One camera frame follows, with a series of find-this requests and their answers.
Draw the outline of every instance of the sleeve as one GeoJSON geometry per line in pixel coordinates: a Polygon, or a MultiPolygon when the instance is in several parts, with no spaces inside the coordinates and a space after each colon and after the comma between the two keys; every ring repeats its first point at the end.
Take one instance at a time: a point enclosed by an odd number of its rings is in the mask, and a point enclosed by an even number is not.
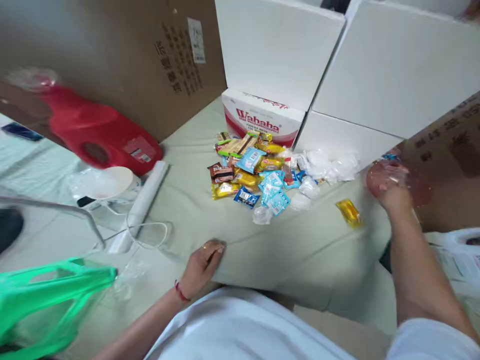
{"type": "Polygon", "coordinates": [[[479,360],[480,347],[463,332],[439,321],[416,318],[397,331],[386,360],[479,360]]]}

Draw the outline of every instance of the red jug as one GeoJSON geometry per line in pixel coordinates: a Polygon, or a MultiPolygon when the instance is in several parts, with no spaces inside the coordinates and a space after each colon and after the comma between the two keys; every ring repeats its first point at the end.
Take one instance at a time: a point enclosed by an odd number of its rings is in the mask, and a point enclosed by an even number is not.
{"type": "Polygon", "coordinates": [[[51,70],[27,69],[13,83],[35,92],[50,106],[51,131],[80,159],[100,169],[126,167],[137,176],[162,159],[158,142],[142,127],[114,108],[58,85],[57,78],[51,70]]]}

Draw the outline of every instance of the wahaha logo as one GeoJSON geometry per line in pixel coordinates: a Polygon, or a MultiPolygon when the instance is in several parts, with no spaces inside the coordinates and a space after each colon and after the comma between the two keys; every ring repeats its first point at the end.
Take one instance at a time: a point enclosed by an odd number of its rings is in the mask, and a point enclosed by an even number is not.
{"type": "Polygon", "coordinates": [[[272,125],[268,120],[265,122],[265,121],[259,120],[256,116],[251,117],[248,111],[237,109],[236,113],[238,114],[238,117],[240,118],[240,120],[243,120],[247,123],[257,125],[265,130],[268,130],[269,132],[273,132],[277,134],[280,131],[278,126],[272,125]]]}

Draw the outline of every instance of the white shirt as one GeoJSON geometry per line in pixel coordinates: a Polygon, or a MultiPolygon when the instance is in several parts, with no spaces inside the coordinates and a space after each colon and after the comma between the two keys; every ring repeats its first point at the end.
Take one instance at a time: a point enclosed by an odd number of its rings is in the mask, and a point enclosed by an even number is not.
{"type": "MultiPolygon", "coordinates": [[[[282,305],[256,291],[223,287],[177,314],[147,360],[354,360],[282,305]]],[[[397,332],[387,360],[479,360],[480,347],[438,321],[413,319],[397,332]]]]}

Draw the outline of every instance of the red string bracelet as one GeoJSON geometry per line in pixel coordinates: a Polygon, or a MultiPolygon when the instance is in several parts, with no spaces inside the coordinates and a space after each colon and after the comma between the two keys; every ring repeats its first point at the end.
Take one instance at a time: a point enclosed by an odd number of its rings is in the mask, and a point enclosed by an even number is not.
{"type": "Polygon", "coordinates": [[[182,293],[182,290],[180,290],[179,288],[179,282],[177,282],[177,280],[175,280],[175,290],[178,294],[178,296],[180,297],[180,300],[182,300],[183,302],[190,302],[192,301],[192,299],[189,299],[189,298],[186,298],[185,295],[182,293]]]}

